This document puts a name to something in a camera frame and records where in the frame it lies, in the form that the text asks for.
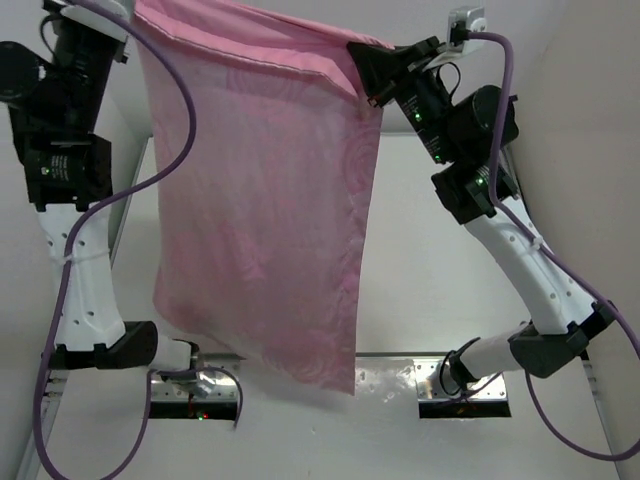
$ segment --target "pink cloth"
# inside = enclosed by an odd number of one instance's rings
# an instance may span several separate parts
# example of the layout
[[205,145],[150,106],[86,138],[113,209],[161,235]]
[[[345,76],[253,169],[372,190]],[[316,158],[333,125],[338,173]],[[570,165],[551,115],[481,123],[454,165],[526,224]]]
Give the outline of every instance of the pink cloth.
[[[136,22],[197,106],[160,183],[160,314],[294,379],[353,393],[360,265],[382,113],[348,41],[372,38],[216,0],[138,0]],[[141,52],[158,168],[186,109]]]

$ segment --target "black wire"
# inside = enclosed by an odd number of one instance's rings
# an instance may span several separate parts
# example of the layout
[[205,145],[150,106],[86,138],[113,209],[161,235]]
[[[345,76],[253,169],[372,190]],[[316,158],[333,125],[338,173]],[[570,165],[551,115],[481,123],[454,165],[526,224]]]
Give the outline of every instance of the black wire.
[[455,392],[451,393],[447,391],[447,387],[444,386],[444,367],[447,364],[447,361],[449,360],[449,357],[451,355],[453,355],[454,353],[456,353],[455,350],[450,350],[445,356],[444,359],[442,360],[442,363],[440,364],[440,371],[438,372],[438,380],[440,380],[440,387],[442,388],[442,391],[444,393],[446,393],[448,396],[453,397],[454,395],[457,395],[458,393],[460,393],[460,390],[462,390],[461,387],[458,387],[458,390],[456,390]]
[[451,90],[451,92],[449,92],[449,100],[451,100],[451,99],[453,99],[453,95],[458,91],[458,87],[460,86],[460,82],[462,82],[462,72],[460,71],[460,67],[458,67],[453,62],[448,62],[448,63],[442,64],[436,70],[436,77],[440,81],[442,81],[442,77],[440,76],[440,70],[442,70],[442,67],[444,67],[445,65],[451,65],[453,68],[456,69],[456,72],[458,73],[458,83],[456,83],[456,86],[453,87],[453,90]]
[[53,55],[53,59],[56,60],[57,62],[58,59],[56,58],[56,53],[53,51],[53,48],[51,48],[51,45],[49,45],[49,42],[47,41],[47,37],[44,34],[44,29],[47,26],[47,24],[53,23],[56,20],[60,20],[60,15],[55,13],[47,15],[42,19],[42,21],[40,22],[40,38],[42,39],[42,43],[44,43],[44,46],[47,47],[47,50],[49,50],[51,55]]

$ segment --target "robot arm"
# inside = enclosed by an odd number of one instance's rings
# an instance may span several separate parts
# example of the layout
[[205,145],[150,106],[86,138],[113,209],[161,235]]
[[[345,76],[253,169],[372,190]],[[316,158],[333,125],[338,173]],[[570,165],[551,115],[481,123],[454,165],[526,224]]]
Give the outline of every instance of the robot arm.
[[[103,0],[123,17],[132,0]],[[111,278],[110,208],[81,229],[70,258],[65,245],[76,221],[113,194],[111,144],[93,133],[111,65],[124,62],[126,34],[83,8],[45,0],[58,35],[48,62],[14,42],[0,43],[0,101],[9,107],[14,145],[24,166],[59,288],[72,261],[69,289],[50,368],[186,370],[197,347],[162,336],[153,322],[123,321]]]
[[[451,13],[446,43],[431,37],[394,50],[348,45],[369,102],[383,107],[396,101],[435,162],[451,164],[432,177],[440,201],[495,258],[531,314],[528,325],[472,340],[453,353],[443,365],[445,391],[465,390],[469,383],[502,371],[523,369],[548,377],[580,355],[613,322],[608,309],[594,302],[539,250],[544,242],[502,168],[497,177],[498,198],[534,231],[536,240],[531,242],[492,205],[488,162],[501,91],[484,86],[454,106],[438,74],[441,65],[480,46],[475,40],[457,42],[456,30],[485,28],[483,9],[467,7]],[[519,134],[515,100],[510,99],[502,146]]]

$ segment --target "pink fabric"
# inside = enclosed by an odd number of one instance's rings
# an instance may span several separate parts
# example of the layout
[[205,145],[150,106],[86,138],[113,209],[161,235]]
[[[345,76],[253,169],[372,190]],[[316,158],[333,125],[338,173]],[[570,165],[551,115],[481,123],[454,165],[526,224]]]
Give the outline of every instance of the pink fabric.
[[[159,186],[155,305],[294,379],[353,393],[360,265],[382,113],[370,108],[352,32],[215,0],[138,0],[197,105],[194,149]],[[186,111],[141,52],[158,168]]]

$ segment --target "white table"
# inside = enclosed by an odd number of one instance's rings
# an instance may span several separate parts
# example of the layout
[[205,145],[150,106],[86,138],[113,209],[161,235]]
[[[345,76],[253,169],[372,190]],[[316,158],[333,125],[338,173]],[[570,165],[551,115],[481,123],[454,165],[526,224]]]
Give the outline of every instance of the white table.
[[[414,137],[383,137],[362,269],[359,352],[443,352],[527,320],[491,257],[440,206],[436,167]],[[155,172],[150,144],[139,179]],[[131,202],[114,264],[127,320],[154,320],[160,254],[157,192]],[[390,277],[388,272],[398,272]],[[215,346],[202,339],[204,351]],[[521,374],[506,376],[512,418],[419,420],[403,360],[368,360],[355,398],[241,370],[245,412],[229,422],[152,420],[122,479],[617,479],[615,467],[562,446],[538,419]],[[607,452],[579,361],[536,382],[562,432]],[[111,471],[142,413],[144,373],[73,372],[49,451],[73,479]],[[38,476],[49,478],[43,471]]]

